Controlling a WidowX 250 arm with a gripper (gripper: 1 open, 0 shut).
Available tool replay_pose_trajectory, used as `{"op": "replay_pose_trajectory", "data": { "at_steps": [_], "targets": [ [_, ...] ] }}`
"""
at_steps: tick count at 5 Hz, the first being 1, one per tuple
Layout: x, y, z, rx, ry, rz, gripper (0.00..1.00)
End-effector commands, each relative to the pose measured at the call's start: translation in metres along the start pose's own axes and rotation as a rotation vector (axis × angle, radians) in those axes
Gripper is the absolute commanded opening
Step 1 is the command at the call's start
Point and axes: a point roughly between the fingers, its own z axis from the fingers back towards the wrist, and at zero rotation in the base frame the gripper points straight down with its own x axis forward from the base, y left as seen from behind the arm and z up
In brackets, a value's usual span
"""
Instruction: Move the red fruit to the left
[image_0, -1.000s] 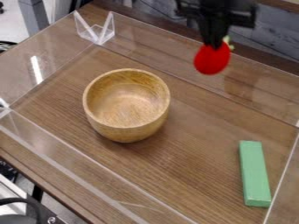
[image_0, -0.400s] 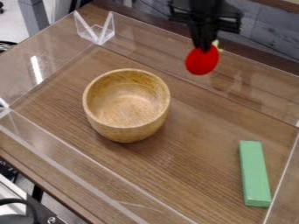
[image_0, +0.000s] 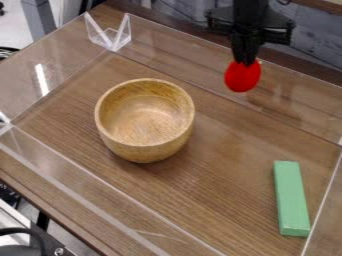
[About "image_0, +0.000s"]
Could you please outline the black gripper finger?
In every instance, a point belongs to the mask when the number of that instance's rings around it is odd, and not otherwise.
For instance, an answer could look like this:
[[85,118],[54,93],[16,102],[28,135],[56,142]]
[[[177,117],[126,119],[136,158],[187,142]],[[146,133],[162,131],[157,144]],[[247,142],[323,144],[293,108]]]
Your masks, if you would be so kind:
[[261,30],[243,31],[233,28],[229,32],[229,41],[235,62],[249,66],[255,62],[259,47],[264,43]]

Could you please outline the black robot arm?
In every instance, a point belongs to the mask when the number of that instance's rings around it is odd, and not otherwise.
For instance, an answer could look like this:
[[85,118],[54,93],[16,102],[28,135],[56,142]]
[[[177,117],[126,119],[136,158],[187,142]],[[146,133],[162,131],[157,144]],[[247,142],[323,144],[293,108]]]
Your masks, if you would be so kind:
[[229,33],[233,59],[249,66],[263,43],[263,19],[268,0],[232,0],[232,28]]

